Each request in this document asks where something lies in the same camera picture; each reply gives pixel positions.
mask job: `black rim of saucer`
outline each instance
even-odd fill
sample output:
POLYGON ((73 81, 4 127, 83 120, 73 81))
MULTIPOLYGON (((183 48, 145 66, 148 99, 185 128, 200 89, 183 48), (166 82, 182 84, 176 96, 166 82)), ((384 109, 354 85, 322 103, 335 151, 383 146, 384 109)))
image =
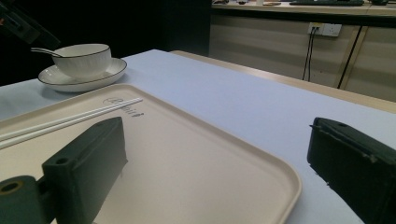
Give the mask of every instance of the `black rim of saucer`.
POLYGON ((47 84, 47 85, 51 85, 51 86, 76 86, 76 85, 86 84, 86 83, 95 82, 95 81, 103 80, 103 79, 106 79, 106 78, 114 77, 115 75, 117 75, 117 74, 121 73, 122 71, 124 71, 125 68, 127 67, 127 65, 128 65, 128 63, 125 62, 125 65, 123 66, 123 68, 122 68, 118 73, 115 73, 115 74, 113 74, 113 75, 111 75, 111 76, 102 77, 102 78, 99 78, 99 79, 96 79, 96 80, 85 81, 85 82, 80 82, 80 83, 73 83, 73 84, 53 84, 53 83, 48 83, 48 82, 45 82, 45 81, 41 80, 41 79, 40 79, 40 76, 38 76, 37 79, 38 79, 40 82, 42 82, 42 83, 44 83, 44 84, 47 84))

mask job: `food tray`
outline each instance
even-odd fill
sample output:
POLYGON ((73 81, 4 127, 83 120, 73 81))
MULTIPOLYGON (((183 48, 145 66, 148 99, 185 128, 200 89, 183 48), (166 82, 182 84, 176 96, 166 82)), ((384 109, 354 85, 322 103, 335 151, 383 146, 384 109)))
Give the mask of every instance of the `food tray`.
POLYGON ((301 193, 284 161, 129 85, 0 121, 0 134, 140 97, 143 102, 0 150, 0 180, 41 164, 94 123, 122 117, 129 162, 95 223, 283 223, 301 193))

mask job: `electrical cord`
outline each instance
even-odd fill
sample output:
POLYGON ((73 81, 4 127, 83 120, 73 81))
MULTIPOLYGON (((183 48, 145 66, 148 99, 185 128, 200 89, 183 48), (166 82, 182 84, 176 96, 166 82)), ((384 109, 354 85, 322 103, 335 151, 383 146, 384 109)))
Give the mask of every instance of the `electrical cord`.
POLYGON ((347 68, 349 67, 349 63, 350 63, 350 60, 352 58, 353 51, 355 50, 356 44, 358 43, 359 35, 361 34, 361 29, 362 28, 363 28, 363 26, 359 27, 358 34, 356 35, 355 41, 353 42, 352 49, 349 52, 349 56, 347 57, 346 65, 345 65, 344 70, 343 70, 343 74, 341 75, 340 80, 338 81, 337 89, 341 88, 341 84, 343 83, 344 77, 345 77, 345 75, 347 73, 347 68))
POLYGON ((315 33, 317 32, 318 27, 312 27, 311 34, 309 35, 309 41, 308 41, 308 52, 306 53, 305 57, 305 65, 304 65, 304 73, 303 73, 303 80, 305 78, 305 71, 306 71, 306 65, 308 64, 308 81, 311 80, 311 58, 312 58, 312 48, 314 46, 314 36, 315 33))

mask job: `black object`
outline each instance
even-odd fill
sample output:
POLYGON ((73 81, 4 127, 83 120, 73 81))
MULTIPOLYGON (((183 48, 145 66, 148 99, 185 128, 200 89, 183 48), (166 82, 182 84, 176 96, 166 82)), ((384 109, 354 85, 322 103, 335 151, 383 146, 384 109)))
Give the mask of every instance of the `black object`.
POLYGON ((364 223, 396 223, 396 151, 335 120, 315 118, 307 160, 364 223))
POLYGON ((375 6, 386 6, 389 0, 371 0, 375 6))
POLYGON ((0 182, 0 223, 92 224, 126 162, 122 119, 98 122, 45 161, 38 182, 0 182))
POLYGON ((363 0, 297 0, 290 2, 293 6, 338 6, 338 7, 361 7, 364 4, 363 0))
POLYGON ((11 0, 0 1, 0 20, 3 33, 10 32, 28 44, 35 40, 41 42, 47 49, 56 49, 61 41, 37 21, 12 5, 11 0))
POLYGON ((213 0, 212 4, 214 4, 214 5, 227 5, 228 4, 228 0, 213 0))

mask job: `wall outlet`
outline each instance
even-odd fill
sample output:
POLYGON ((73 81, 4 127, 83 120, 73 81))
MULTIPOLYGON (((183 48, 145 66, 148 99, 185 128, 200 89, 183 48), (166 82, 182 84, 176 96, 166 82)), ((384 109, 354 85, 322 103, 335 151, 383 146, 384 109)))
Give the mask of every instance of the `wall outlet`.
POLYGON ((309 35, 311 34, 313 28, 318 27, 318 30, 315 32, 315 35, 322 35, 324 24, 325 23, 321 23, 321 22, 309 22, 308 34, 309 35))
POLYGON ((341 24, 325 23, 322 35, 339 36, 341 31, 341 24))

